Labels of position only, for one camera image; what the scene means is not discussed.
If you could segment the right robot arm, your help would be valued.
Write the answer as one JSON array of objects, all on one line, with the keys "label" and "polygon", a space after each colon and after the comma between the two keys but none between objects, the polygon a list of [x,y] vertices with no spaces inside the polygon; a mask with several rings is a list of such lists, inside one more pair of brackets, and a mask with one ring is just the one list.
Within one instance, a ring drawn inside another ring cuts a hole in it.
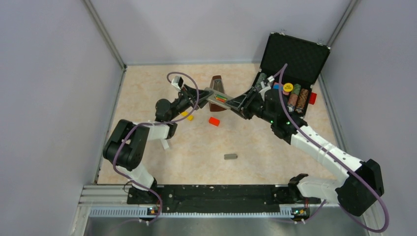
[{"label": "right robot arm", "polygon": [[251,88],[225,103],[244,119],[256,116],[268,121],[275,136],[309,154],[336,177],[331,180],[299,174],[291,178],[288,195],[293,202],[320,198],[340,204],[353,216],[363,215],[385,192],[380,165],[351,156],[324,139],[304,119],[290,113],[286,101],[276,89],[260,95]]}]

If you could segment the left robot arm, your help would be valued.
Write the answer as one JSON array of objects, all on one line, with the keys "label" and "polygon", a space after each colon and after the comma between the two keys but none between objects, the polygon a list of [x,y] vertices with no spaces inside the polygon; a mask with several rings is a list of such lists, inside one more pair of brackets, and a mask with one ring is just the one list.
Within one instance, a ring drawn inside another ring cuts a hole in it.
[{"label": "left robot arm", "polygon": [[184,85],[174,101],[157,101],[154,122],[137,125],[125,119],[118,121],[102,154],[104,159],[114,164],[116,170],[132,182],[133,196],[139,197],[145,203],[152,203],[158,195],[156,179],[142,164],[146,143],[172,138],[178,126],[173,122],[174,119],[194,105],[203,108],[212,94],[211,91]]}]

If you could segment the grey battery cover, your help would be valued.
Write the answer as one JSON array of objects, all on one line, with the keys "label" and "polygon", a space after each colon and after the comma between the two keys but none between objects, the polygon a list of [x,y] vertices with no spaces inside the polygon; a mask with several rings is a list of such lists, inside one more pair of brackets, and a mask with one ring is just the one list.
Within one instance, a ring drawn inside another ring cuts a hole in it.
[{"label": "grey battery cover", "polygon": [[238,155],[235,153],[225,154],[224,159],[225,160],[235,160],[238,158]]}]

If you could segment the green battery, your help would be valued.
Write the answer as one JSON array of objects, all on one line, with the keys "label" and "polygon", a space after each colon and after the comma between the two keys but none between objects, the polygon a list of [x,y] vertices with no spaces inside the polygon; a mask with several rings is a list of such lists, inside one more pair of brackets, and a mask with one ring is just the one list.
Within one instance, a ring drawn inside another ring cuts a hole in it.
[{"label": "green battery", "polygon": [[217,95],[216,97],[220,97],[220,98],[223,98],[223,99],[225,99],[225,100],[227,100],[227,98],[226,97],[224,97],[224,96],[222,96],[222,95]]}]

